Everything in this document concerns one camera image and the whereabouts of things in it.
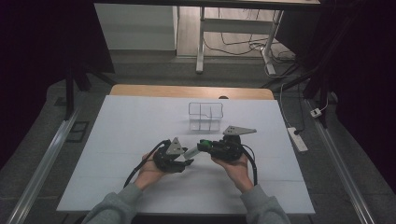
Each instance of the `gray sleeve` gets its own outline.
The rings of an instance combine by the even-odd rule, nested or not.
[[[276,197],[268,197],[260,185],[241,195],[247,209],[247,223],[290,223]]]
[[[136,203],[143,194],[135,184],[129,184],[120,193],[114,192],[97,204],[82,223],[128,223],[136,216]]]

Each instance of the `green component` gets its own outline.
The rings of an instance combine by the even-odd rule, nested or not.
[[[212,147],[212,141],[209,141],[209,140],[201,139],[199,141],[199,143],[201,143],[202,145],[204,145],[206,147]]]

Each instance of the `metal bracket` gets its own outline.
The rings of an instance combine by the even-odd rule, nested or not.
[[[178,141],[177,137],[174,138],[172,144],[166,150],[167,155],[181,155],[184,153],[183,148],[181,147],[180,142]]]
[[[229,126],[225,131],[224,135],[241,135],[246,133],[256,133],[256,129],[240,128],[235,126]]]

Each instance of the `person's left hand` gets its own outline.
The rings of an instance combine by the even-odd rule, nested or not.
[[[152,160],[154,153],[148,158],[148,161],[140,168],[139,175],[134,183],[138,188],[144,190],[146,187],[156,183],[166,175],[166,173],[162,172],[157,168],[155,162]]]

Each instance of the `hand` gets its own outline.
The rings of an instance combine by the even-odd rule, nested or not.
[[[156,183],[166,175],[166,173],[162,172],[157,168],[155,162],[152,160],[154,153],[148,158],[148,161],[140,168],[139,175],[134,183],[138,188],[144,190],[146,187]]]
[[[253,189],[253,183],[248,177],[248,157],[242,155],[237,161],[227,162],[212,157],[212,161],[222,166],[228,177],[235,183],[235,186],[242,192]]]

